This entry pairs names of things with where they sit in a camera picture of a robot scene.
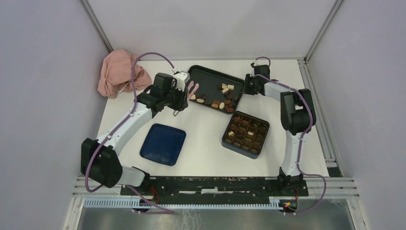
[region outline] gray wall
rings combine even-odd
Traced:
[[[310,60],[373,230],[405,229],[406,1],[344,1]]]
[[[0,229],[60,229],[106,100],[78,0],[0,1]]]
[[[113,49],[125,48],[138,55],[153,49],[171,59],[197,60],[304,57],[334,1],[89,0],[89,3]]]

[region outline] pink cloth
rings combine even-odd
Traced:
[[[117,91],[121,90],[128,82],[131,82],[131,67],[137,57],[123,49],[115,50],[107,55],[101,67],[102,71],[97,91],[105,97],[116,98]],[[143,90],[152,84],[149,74],[139,65],[135,66],[134,79],[136,90]],[[132,92],[132,84],[127,84],[123,91]]]

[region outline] square tray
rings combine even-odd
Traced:
[[[261,154],[269,130],[269,122],[254,116],[236,111],[227,125],[221,138],[221,145],[252,159]]]
[[[195,84],[199,83],[199,89],[196,91],[196,97],[199,98],[200,95],[205,94],[206,100],[209,100],[211,102],[213,102],[214,100],[224,102],[227,99],[227,97],[221,92],[221,90],[217,89],[218,85],[221,85],[222,83],[226,85],[234,85],[234,89],[231,91],[231,94],[238,97],[237,100],[232,100],[235,105],[233,109],[237,109],[244,89],[245,81],[243,79],[236,78],[231,75],[199,65],[191,66],[188,70],[188,73],[190,75],[190,80],[186,83],[186,85],[189,85],[190,81],[194,81]],[[225,114],[232,114],[234,112],[227,112],[226,109],[217,109],[212,107],[211,105],[198,103],[196,100],[192,102],[215,109]]]

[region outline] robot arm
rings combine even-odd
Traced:
[[[270,69],[268,65],[258,65],[256,61],[251,64],[253,71],[246,75],[244,93],[262,95],[271,97],[281,103],[281,122],[286,130],[285,156],[282,166],[279,169],[278,180],[283,186],[289,184],[301,183],[303,175],[297,168],[299,154],[299,142],[302,133],[307,129],[310,123],[310,117],[305,108],[297,109],[296,106],[304,106],[296,92],[293,92],[285,85],[279,84],[277,80],[266,80],[258,76],[259,74],[270,78]],[[312,117],[313,125],[316,124],[316,114],[313,105],[312,95],[309,89],[301,89],[299,93],[304,97],[308,104]],[[301,149],[303,150],[307,135],[302,139]]]
[[[140,186],[147,173],[137,168],[122,166],[118,156],[133,135],[165,106],[175,111],[183,111],[188,107],[188,88],[186,88],[188,80],[189,74],[183,71],[176,72],[174,76],[158,73],[154,83],[137,96],[137,107],[134,112],[133,104],[106,133],[96,140],[88,138],[82,143],[81,172],[86,173],[92,155],[99,145],[103,144],[91,164],[89,177],[108,188],[116,184]]]

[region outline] blue tray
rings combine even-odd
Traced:
[[[178,160],[186,132],[177,128],[153,124],[141,147],[141,157],[173,166]]]

